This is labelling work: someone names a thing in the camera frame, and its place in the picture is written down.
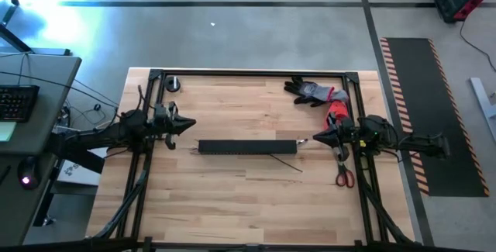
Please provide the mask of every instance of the small round object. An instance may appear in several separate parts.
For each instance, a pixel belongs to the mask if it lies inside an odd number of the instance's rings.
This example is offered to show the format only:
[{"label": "small round object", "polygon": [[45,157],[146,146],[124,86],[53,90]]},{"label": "small round object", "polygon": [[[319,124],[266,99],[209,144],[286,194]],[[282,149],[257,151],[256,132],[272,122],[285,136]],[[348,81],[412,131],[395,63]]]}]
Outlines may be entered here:
[{"label": "small round object", "polygon": [[181,89],[181,83],[176,76],[167,77],[165,78],[165,88],[169,92],[177,92]]}]

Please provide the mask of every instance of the concrete floor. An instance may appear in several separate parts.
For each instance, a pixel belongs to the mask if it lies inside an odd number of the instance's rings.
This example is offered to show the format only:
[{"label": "concrete floor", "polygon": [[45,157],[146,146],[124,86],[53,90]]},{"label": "concrete floor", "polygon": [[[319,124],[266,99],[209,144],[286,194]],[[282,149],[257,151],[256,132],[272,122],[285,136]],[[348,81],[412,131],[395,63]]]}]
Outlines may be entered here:
[{"label": "concrete floor", "polygon": [[[115,101],[120,100],[129,67],[377,70],[362,8],[109,8],[59,6],[48,0],[29,2],[31,5],[24,5],[14,15],[8,28],[32,47],[71,49],[75,56],[83,59],[77,79]],[[5,7],[3,2],[0,12]],[[496,73],[490,69],[485,57],[461,40],[458,35],[460,24],[446,25],[435,9],[376,8],[372,9],[372,15],[379,37],[421,37],[434,41],[484,176],[490,190],[496,191],[493,156],[496,145],[467,82],[470,77],[479,77],[488,92],[496,91]],[[476,10],[467,21],[464,34],[496,60],[494,18],[496,8]],[[81,111],[95,103],[77,92],[71,92],[69,99]],[[79,121],[78,127],[89,128],[90,125]],[[490,198],[423,199],[436,246],[492,250],[496,244],[494,195]],[[92,197],[57,196],[50,213],[57,217],[58,223],[33,228],[26,243],[81,239],[91,205]]]}]

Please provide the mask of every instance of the wooden table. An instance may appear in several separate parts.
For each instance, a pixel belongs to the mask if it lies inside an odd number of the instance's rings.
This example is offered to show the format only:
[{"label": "wooden table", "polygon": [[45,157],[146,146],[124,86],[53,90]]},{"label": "wooden table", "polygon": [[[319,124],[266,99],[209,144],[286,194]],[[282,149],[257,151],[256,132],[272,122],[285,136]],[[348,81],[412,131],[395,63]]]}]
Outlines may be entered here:
[{"label": "wooden table", "polygon": [[[146,90],[149,71],[129,69],[121,111],[136,107],[137,85]],[[377,72],[358,73],[366,114],[387,117]],[[166,92],[164,102],[175,101],[180,115],[197,119],[197,124],[177,138],[176,150],[155,144],[140,239],[324,245],[352,245],[365,239],[357,186],[335,185],[336,161],[326,145],[309,140],[297,154],[278,156],[303,173],[264,155],[191,152],[197,140],[206,139],[311,139],[323,130],[327,105],[294,105],[295,96],[283,89],[287,78],[179,76],[179,80],[181,91]],[[312,81],[342,87],[339,79]],[[355,104],[354,93],[351,98]],[[121,205],[130,161],[131,153],[106,161],[87,235],[101,230]],[[384,207],[413,239],[396,159],[386,154],[375,161]],[[351,158],[346,164],[354,172]],[[377,217],[370,208],[378,238]],[[133,215],[131,208],[126,235]]]}]

